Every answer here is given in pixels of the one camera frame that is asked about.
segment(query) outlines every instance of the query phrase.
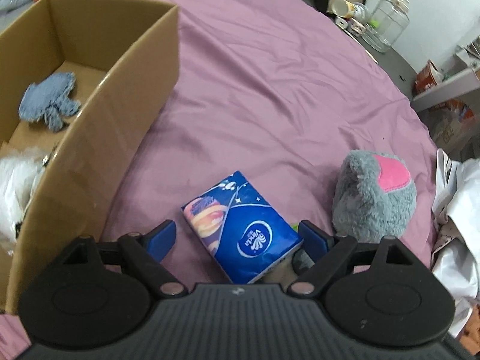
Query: glass jar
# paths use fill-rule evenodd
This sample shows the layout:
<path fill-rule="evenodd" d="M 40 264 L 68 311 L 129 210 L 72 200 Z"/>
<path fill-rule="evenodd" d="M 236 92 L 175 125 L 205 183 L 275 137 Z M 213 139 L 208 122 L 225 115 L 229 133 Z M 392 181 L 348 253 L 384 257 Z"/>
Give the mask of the glass jar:
<path fill-rule="evenodd" d="M 409 25 L 408 11 L 408 0 L 380 0 L 365 24 L 363 39 L 384 53 Z"/>

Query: planet illustration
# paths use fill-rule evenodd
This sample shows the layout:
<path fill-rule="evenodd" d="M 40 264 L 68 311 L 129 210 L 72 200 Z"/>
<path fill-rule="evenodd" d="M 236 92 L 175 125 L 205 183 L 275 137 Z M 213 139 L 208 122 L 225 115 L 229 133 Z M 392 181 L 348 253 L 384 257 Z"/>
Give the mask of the planet illustration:
<path fill-rule="evenodd" d="M 218 245 L 220 244 L 219 241 L 213 241 L 210 245 L 208 245 L 208 251 L 215 256 L 215 253 L 217 253 Z"/>
<path fill-rule="evenodd" d="M 207 238 L 222 226 L 226 211 L 227 206 L 210 196 L 205 196 L 188 203 L 183 214 L 200 238 Z"/>

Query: green object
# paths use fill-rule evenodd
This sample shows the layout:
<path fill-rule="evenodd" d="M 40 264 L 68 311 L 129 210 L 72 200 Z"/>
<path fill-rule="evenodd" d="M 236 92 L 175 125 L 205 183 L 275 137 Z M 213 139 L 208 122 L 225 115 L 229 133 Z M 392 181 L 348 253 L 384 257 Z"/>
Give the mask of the green object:
<path fill-rule="evenodd" d="M 378 28 L 378 26 L 380 25 L 380 23 L 378 22 L 378 20 L 374 20 L 374 19 L 370 20 L 370 21 L 368 22 L 368 24 L 369 24 L 373 29 Z"/>

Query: wrinkled fabric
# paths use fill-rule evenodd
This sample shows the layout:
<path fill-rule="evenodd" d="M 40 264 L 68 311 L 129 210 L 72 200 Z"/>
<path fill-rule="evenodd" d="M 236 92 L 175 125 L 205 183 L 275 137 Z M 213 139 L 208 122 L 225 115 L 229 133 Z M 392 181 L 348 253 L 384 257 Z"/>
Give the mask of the wrinkled fabric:
<path fill-rule="evenodd" d="M 440 234 L 432 272 L 455 300 L 448 332 L 456 337 L 480 302 L 480 160 L 452 161 L 439 149 L 436 179 L 432 211 Z"/>
<path fill-rule="evenodd" d="M 20 322 L 13 315 L 0 315 L 0 360 L 15 359 L 30 346 L 30 340 Z"/>
<path fill-rule="evenodd" d="M 73 116 L 80 109 L 80 102 L 68 97 L 74 86 L 73 73 L 54 73 L 39 84 L 30 84 L 18 116 L 30 123 L 43 119 L 52 132 L 59 132 L 64 126 L 62 116 Z"/>
<path fill-rule="evenodd" d="M 309 219 L 332 233 L 340 166 L 363 149 L 405 160 L 418 194 L 402 240 L 429 265 L 436 148 L 365 50 L 301 0 L 169 1 L 181 7 L 180 78 L 130 165 L 103 238 L 173 219 L 177 241 L 164 266 L 189 287 L 225 282 L 182 205 L 240 170 L 288 223 Z"/>

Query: blue gripper pad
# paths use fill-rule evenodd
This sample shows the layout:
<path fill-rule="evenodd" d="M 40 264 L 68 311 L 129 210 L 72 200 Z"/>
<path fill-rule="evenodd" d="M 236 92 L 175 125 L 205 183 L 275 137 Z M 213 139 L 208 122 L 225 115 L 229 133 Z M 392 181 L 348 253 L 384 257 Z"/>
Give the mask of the blue gripper pad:
<path fill-rule="evenodd" d="M 172 249 L 177 238 L 177 226 L 168 219 L 142 237 L 142 246 L 158 263 Z"/>
<path fill-rule="evenodd" d="M 298 224 L 298 235 L 303 238 L 303 250 L 316 263 L 335 245 L 331 235 L 320 230 L 312 222 L 303 220 Z"/>

